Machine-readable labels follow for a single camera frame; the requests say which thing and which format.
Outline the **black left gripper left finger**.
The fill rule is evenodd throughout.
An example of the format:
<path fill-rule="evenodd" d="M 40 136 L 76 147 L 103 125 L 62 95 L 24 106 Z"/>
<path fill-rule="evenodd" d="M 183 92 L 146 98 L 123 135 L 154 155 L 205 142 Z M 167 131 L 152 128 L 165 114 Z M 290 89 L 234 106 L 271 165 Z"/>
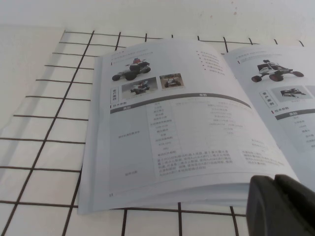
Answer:
<path fill-rule="evenodd" d="M 267 176 L 250 181 L 246 220 L 251 236 L 290 236 L 293 222 L 291 205 L 283 192 Z"/>

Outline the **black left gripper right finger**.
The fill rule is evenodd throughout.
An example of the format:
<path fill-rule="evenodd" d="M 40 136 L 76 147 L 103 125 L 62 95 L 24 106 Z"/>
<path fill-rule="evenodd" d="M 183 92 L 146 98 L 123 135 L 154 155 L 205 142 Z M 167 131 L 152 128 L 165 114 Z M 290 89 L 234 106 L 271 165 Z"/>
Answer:
<path fill-rule="evenodd" d="M 295 179 L 276 175 L 275 184 L 292 211 L 295 222 L 303 228 L 299 236 L 315 234 L 315 193 Z"/>

